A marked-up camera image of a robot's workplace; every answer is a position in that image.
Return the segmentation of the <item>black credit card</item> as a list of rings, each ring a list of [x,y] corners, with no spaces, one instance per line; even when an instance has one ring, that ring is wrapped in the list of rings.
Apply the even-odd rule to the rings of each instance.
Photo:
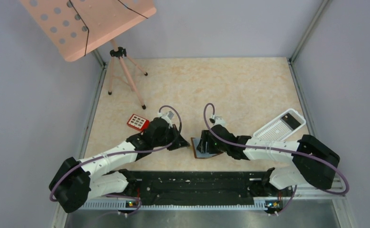
[[[286,113],[281,117],[281,120],[293,131],[299,128],[302,123],[300,123],[291,113]]]

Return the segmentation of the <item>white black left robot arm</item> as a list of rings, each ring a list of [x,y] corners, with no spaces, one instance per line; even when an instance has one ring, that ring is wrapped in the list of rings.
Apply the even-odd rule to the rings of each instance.
[[[124,192],[134,179],[123,171],[113,170],[160,150],[189,147],[180,131],[168,112],[154,118],[142,132],[129,136],[112,149],[86,159],[67,158],[49,184],[49,199],[71,213],[89,199]]]

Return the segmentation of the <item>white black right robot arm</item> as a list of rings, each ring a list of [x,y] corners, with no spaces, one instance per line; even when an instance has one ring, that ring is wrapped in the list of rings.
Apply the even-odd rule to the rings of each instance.
[[[279,190],[308,183],[329,192],[340,162],[336,152],[309,134],[297,141],[269,141],[235,136],[220,124],[202,131],[196,149],[208,154],[226,153],[235,160],[285,163],[283,168],[269,168],[264,178]]]

